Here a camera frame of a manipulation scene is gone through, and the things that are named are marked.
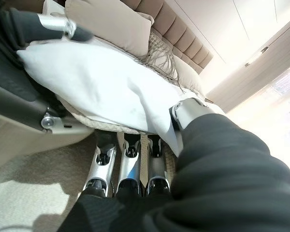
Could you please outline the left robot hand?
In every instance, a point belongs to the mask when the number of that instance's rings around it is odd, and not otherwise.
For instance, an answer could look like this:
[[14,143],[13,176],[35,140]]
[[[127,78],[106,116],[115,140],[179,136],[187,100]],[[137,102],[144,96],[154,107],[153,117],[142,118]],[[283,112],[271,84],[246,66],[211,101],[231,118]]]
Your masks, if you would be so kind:
[[55,94],[31,79],[16,54],[33,41],[61,39],[86,42],[93,34],[66,18],[1,9],[0,116],[53,134],[81,134],[90,128],[77,121]]

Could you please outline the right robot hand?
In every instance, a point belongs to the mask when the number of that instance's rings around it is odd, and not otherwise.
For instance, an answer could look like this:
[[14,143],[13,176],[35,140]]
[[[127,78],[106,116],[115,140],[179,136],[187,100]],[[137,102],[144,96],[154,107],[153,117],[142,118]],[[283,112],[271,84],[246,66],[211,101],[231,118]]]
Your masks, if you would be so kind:
[[61,232],[290,232],[290,169],[255,134],[189,98],[170,110],[183,149],[170,189],[90,188]]

